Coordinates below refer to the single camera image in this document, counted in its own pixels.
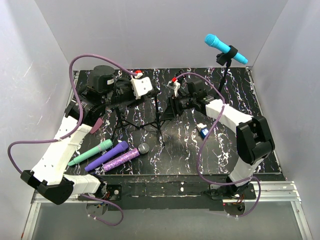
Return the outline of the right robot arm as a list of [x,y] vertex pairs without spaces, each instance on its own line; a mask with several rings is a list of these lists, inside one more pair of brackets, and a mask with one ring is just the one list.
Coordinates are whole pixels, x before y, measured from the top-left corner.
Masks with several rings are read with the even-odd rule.
[[176,78],[169,81],[167,87],[173,90],[164,112],[167,118],[175,118],[184,110],[195,109],[235,133],[238,160],[228,176],[226,192],[232,199],[239,198],[245,192],[244,185],[250,181],[254,170],[275,150],[267,119],[245,114],[224,104],[213,90],[205,90],[201,80],[188,82],[187,93],[180,91],[181,85]]

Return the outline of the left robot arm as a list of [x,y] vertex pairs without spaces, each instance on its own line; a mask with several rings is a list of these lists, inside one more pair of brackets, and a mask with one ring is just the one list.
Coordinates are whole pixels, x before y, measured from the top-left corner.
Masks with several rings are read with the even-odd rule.
[[150,78],[140,70],[134,76],[116,78],[114,68],[96,66],[89,73],[88,83],[78,91],[79,99],[72,99],[67,106],[55,141],[20,178],[56,205],[72,195],[88,194],[95,200],[103,199],[107,187],[102,180],[91,174],[68,175],[65,169],[86,135],[102,126],[107,107],[115,108],[126,102],[137,106],[154,90]]

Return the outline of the glitter purple microphone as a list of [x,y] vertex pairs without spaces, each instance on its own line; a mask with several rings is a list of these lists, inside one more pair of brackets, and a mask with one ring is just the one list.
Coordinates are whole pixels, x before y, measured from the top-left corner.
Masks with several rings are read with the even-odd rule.
[[140,144],[138,147],[124,153],[123,155],[107,162],[106,164],[104,164],[102,166],[102,169],[105,171],[105,172],[108,172],[130,160],[133,160],[137,157],[139,157],[140,155],[144,155],[146,153],[148,153],[150,150],[150,147],[147,143],[142,143]]

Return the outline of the cyan microphone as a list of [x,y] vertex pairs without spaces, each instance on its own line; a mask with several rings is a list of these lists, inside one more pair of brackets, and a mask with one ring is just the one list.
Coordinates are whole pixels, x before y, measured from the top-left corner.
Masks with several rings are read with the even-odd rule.
[[235,59],[239,63],[246,65],[248,63],[248,60],[238,52],[236,48],[234,48],[231,45],[225,44],[223,41],[221,41],[216,35],[208,34],[204,38],[204,42],[212,48],[216,48],[219,51],[221,51],[224,55],[224,57],[229,59]]

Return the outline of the mint green microphone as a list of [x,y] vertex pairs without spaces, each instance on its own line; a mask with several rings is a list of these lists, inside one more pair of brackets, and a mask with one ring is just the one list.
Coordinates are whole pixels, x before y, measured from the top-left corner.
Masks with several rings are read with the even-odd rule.
[[113,146],[113,143],[110,139],[104,140],[101,143],[99,143],[97,146],[87,150],[86,152],[78,155],[77,157],[75,157],[73,160],[71,160],[67,165],[68,166],[74,166],[76,164],[79,164],[81,162],[83,162],[84,160],[100,153],[103,152],[107,149],[109,149],[110,147]]

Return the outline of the black tripod mic stand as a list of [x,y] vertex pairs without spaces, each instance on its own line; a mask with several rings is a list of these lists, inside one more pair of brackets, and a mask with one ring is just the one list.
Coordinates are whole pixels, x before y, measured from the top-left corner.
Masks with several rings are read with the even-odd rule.
[[116,115],[116,125],[114,127],[113,132],[112,132],[112,135],[111,135],[111,138],[110,138],[111,140],[115,139],[116,131],[118,131],[120,129],[124,129],[125,127],[132,126],[132,127],[136,128],[137,130],[140,129],[139,126],[137,126],[137,125],[133,124],[132,122],[129,122],[128,120],[126,120],[125,115],[123,114],[122,111],[120,111],[118,106],[113,107],[111,110],[112,110],[112,112],[115,112],[115,115]]

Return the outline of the round base mic stand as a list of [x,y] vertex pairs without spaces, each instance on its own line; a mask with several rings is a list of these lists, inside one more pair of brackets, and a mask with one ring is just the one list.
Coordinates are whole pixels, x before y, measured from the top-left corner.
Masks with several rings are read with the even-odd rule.
[[175,77],[176,79],[180,79],[180,78],[185,79],[185,78],[186,78],[186,76],[184,75],[184,71],[183,71],[182,69],[179,70],[179,71],[174,75],[174,77]]

